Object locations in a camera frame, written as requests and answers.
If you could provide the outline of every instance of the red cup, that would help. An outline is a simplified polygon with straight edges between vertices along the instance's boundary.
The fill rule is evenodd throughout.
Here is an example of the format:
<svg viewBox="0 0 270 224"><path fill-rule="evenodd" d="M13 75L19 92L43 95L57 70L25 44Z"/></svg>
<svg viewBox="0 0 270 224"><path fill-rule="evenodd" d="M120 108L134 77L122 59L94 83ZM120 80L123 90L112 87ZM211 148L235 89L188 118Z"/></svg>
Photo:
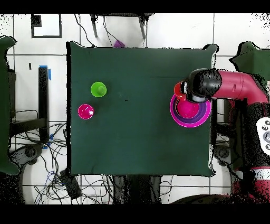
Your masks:
<svg viewBox="0 0 270 224"><path fill-rule="evenodd" d="M90 119L94 114L94 108L88 104L83 104L78 108L78 115L84 120Z"/></svg>
<svg viewBox="0 0 270 224"><path fill-rule="evenodd" d="M182 82L179 82L175 85L174 92L175 92L177 99L184 101L184 100L186 100L186 94L181 93L181 83Z"/></svg>

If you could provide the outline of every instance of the purple object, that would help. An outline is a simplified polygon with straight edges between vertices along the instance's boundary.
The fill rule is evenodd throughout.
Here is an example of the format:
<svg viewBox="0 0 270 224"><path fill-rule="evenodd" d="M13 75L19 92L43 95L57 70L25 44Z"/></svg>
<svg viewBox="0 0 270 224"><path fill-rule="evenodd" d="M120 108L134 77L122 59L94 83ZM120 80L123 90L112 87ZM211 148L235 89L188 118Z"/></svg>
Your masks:
<svg viewBox="0 0 270 224"><path fill-rule="evenodd" d="M211 103L209 101L199 103L199 112L193 118L183 118L176 110L176 103L178 99L174 94L170 102L171 116L175 122L183 127L198 127L203 124L211 113Z"/></svg>
<svg viewBox="0 0 270 224"><path fill-rule="evenodd" d="M114 48L124 48L124 46L125 45L119 40L116 40L116 42L113 45Z"/></svg>
<svg viewBox="0 0 270 224"><path fill-rule="evenodd" d="M78 115L84 120L90 119L94 114L94 108L88 104L83 104L78 108Z"/></svg>

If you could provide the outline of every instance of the magenta cup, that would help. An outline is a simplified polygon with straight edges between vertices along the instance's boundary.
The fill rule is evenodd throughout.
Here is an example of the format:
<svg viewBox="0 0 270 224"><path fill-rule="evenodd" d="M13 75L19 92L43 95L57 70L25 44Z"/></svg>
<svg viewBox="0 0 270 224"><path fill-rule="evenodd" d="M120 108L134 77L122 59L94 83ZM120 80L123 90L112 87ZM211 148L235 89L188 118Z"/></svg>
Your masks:
<svg viewBox="0 0 270 224"><path fill-rule="evenodd" d="M80 118L88 120L93 116L94 108L88 104L83 104L78 108L78 114Z"/></svg>

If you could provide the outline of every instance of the cup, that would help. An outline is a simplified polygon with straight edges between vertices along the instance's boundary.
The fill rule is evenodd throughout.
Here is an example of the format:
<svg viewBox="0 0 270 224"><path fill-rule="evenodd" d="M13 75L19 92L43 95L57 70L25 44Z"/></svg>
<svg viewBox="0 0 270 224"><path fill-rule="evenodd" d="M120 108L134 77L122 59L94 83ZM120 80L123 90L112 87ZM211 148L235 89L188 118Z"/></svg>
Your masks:
<svg viewBox="0 0 270 224"><path fill-rule="evenodd" d="M94 114L94 108L88 104L82 104L78 108L78 115L80 118L84 120L90 119L93 116L93 114Z"/></svg>
<svg viewBox="0 0 270 224"><path fill-rule="evenodd" d="M91 94L95 97L103 97L107 93L107 88L102 82L95 82L91 86Z"/></svg>
<svg viewBox="0 0 270 224"><path fill-rule="evenodd" d="M181 93L181 83L182 82L177 83L173 90L175 92L176 98L181 100L181 101L184 101L184 100L186 100L186 94Z"/></svg>

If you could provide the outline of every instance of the black chair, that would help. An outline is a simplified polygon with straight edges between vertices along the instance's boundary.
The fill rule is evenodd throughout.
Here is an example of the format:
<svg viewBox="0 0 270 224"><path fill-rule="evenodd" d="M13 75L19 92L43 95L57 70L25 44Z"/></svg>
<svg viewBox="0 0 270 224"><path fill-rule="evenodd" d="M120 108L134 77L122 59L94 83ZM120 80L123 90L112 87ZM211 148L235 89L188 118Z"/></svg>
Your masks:
<svg viewBox="0 0 270 224"><path fill-rule="evenodd" d="M94 35L97 38L97 28L95 26L95 22L98 19L98 16L118 16L118 17L138 17L139 18L139 24L141 27L141 33L142 33L142 38L146 38L146 46L147 46L147 27L146 27L146 34L144 32L144 26L145 26L145 21L148 22L148 18L150 16L154 15L154 13L99 13L99 14L90 14L91 16L91 21L93 25L93 30L94 30Z"/></svg>

